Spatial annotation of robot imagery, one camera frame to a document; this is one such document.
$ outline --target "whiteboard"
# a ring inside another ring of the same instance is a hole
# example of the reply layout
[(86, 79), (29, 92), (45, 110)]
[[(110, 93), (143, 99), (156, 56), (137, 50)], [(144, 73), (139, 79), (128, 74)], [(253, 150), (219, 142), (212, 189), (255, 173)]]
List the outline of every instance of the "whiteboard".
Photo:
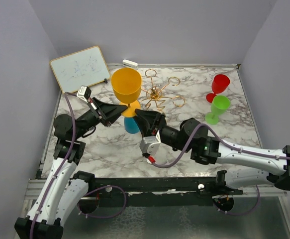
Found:
[(110, 74), (98, 46), (62, 56), (50, 61), (62, 92), (76, 92), (81, 86), (91, 86)]

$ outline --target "screw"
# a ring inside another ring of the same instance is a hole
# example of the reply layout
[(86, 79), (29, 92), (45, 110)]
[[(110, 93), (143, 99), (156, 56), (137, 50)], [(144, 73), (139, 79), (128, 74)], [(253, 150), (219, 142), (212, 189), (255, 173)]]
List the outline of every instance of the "screw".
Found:
[(111, 187), (107, 187), (105, 188), (105, 191), (107, 191), (108, 193), (111, 192), (112, 188)]
[(203, 191), (203, 190), (204, 190), (204, 185), (203, 185), (202, 183), (200, 183), (200, 184), (198, 185), (198, 189), (199, 189), (200, 191)]

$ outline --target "red tip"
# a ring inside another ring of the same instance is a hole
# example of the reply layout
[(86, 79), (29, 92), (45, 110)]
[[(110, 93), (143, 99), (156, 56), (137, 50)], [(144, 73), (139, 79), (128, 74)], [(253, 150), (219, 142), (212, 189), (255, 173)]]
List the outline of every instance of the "red tip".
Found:
[(155, 163), (155, 162), (156, 162), (156, 160), (155, 160), (152, 156), (149, 156), (149, 157), (148, 157), (148, 160), (149, 160), (149, 162), (151, 162), (151, 163)]

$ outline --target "gold wire puzzle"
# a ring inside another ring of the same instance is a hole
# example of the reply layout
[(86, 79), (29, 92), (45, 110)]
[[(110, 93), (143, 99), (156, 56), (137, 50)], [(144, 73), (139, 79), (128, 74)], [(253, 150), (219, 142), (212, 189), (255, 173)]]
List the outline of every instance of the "gold wire puzzle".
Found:
[[(148, 74), (149, 71), (153, 71), (154, 72), (154, 75), (150, 76)], [(177, 107), (182, 107), (185, 103), (186, 103), (186, 100), (184, 97), (182, 96), (174, 96), (174, 97), (168, 97), (168, 96), (164, 96), (162, 90), (165, 89), (168, 85), (170, 85), (170, 80), (171, 79), (177, 79), (178, 80), (178, 83), (177, 84), (173, 84), (173, 86), (178, 86), (180, 84), (180, 79), (176, 76), (172, 76), (172, 77), (169, 77), (168, 79), (168, 84), (166, 84), (163, 88), (158, 88), (157, 85), (154, 85), (153, 83), (153, 77), (156, 77), (157, 76), (157, 71), (155, 71), (154, 69), (148, 69), (147, 71), (145, 71), (145, 76), (146, 78), (150, 78), (150, 81), (151, 81), (151, 88), (149, 88), (148, 90), (144, 90), (143, 88), (141, 89), (142, 91), (146, 92), (146, 98), (140, 100), (139, 102), (142, 102), (142, 101), (145, 101), (145, 100), (148, 100), (147, 104), (145, 104), (145, 108), (146, 110), (149, 109), (149, 107), (151, 106), (151, 102), (154, 101), (155, 104), (156, 104), (156, 108), (159, 112), (161, 113), (164, 113), (163, 112), (163, 109), (166, 107), (166, 106), (162, 106), (162, 104), (164, 102), (166, 102), (166, 100), (163, 100), (162, 98), (169, 98), (169, 99), (172, 99), (173, 100), (173, 104)], [(182, 105), (177, 105), (174, 101), (174, 99), (176, 98), (181, 98), (184, 102)]]

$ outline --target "blue cup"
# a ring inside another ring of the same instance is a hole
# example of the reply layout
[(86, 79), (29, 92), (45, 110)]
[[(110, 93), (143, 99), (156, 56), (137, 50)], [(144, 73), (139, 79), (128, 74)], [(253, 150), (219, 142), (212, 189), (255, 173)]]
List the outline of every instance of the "blue cup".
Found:
[(138, 133), (140, 131), (135, 120), (130, 117), (124, 118), (124, 126), (125, 126), (125, 130), (131, 134)]

